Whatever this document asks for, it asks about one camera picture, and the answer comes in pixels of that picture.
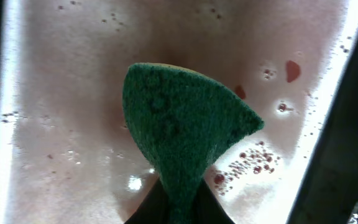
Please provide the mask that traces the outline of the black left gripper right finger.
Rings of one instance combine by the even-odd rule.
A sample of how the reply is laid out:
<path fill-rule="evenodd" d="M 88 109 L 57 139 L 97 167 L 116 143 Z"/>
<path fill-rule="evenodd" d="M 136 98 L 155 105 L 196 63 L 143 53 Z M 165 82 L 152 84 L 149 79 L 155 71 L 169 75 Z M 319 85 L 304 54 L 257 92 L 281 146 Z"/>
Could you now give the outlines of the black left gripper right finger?
<path fill-rule="evenodd" d="M 204 179 L 194 199 L 194 224 L 234 224 Z"/>

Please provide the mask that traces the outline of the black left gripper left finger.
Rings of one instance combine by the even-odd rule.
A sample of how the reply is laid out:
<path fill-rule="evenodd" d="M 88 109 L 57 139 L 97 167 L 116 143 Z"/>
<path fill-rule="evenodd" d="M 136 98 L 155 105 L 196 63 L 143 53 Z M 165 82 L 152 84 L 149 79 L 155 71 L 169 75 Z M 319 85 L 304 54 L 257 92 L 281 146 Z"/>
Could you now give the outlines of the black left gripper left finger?
<path fill-rule="evenodd" d="M 134 214 L 124 224 L 167 224 L 169 201 L 158 179 Z"/>

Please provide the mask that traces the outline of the green yellow sponge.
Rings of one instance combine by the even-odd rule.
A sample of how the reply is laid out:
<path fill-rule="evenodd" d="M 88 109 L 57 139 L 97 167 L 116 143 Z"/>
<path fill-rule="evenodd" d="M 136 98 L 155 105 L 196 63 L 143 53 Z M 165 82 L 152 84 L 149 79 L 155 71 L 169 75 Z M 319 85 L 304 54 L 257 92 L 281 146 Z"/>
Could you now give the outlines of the green yellow sponge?
<path fill-rule="evenodd" d="M 168 195 L 168 223 L 194 223 L 206 169 L 264 126 L 222 83 L 161 63 L 128 68 L 122 91 L 126 126 Z"/>

